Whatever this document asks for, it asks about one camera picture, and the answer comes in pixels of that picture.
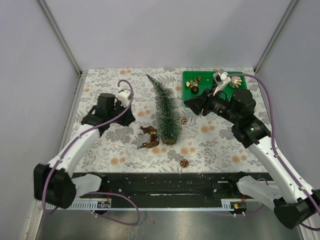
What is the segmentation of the pine cone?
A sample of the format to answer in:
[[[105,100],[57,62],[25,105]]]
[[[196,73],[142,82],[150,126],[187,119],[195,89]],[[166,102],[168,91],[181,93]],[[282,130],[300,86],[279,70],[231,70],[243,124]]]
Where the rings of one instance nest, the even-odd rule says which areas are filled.
[[[185,117],[185,116],[183,116],[181,119],[180,119],[180,123],[181,123],[181,125],[186,125],[187,123],[188,123],[188,119],[187,119],[187,117]]]
[[[179,164],[182,168],[187,168],[190,165],[190,163],[187,159],[180,160]]]

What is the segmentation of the small green christmas tree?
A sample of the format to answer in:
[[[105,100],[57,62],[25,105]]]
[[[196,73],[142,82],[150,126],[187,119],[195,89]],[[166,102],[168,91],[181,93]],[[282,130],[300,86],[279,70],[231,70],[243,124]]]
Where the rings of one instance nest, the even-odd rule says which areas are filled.
[[[173,91],[146,74],[154,89],[157,131],[163,144],[175,145],[182,132],[180,113]]]

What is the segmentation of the brown ribbon gold berries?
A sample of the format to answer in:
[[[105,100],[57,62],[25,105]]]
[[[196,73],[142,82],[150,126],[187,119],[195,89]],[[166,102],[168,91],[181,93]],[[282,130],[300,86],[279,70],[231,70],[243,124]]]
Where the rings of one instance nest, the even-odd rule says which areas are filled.
[[[142,143],[141,146],[138,146],[137,149],[147,148],[151,149],[159,145],[157,129],[153,126],[143,127],[140,126],[140,129],[143,131],[143,134],[149,134],[147,142]]]

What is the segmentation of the pine cone front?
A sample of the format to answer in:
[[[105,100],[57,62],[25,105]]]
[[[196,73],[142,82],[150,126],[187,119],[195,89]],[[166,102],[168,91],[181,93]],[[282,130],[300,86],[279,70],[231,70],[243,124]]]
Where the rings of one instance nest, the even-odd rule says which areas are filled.
[[[179,164],[182,168],[187,168],[190,165],[190,163],[187,159],[180,160]]]

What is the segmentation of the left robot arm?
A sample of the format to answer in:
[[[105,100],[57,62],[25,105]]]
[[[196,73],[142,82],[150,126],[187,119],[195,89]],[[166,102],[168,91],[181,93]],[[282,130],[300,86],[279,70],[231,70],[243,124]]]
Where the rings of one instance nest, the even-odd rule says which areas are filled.
[[[75,136],[47,164],[39,163],[33,170],[33,192],[43,204],[67,209],[75,198],[93,193],[102,198],[109,186],[96,173],[73,177],[84,154],[107,131],[111,124],[124,127],[135,121],[131,109],[133,94],[120,90],[117,94],[102,93],[88,114],[82,119]]]

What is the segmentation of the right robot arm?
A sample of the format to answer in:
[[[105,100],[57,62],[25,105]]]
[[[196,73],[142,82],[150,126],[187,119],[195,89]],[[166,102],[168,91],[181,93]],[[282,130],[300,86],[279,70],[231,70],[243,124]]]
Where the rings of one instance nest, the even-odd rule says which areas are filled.
[[[201,95],[184,101],[197,116],[214,113],[233,124],[234,137],[265,167],[277,188],[255,180],[246,173],[228,184],[233,198],[246,195],[273,210],[276,218],[288,229],[294,229],[317,212],[320,191],[305,182],[289,165],[265,124],[254,115],[256,101],[248,89],[236,89],[230,99],[205,89]]]

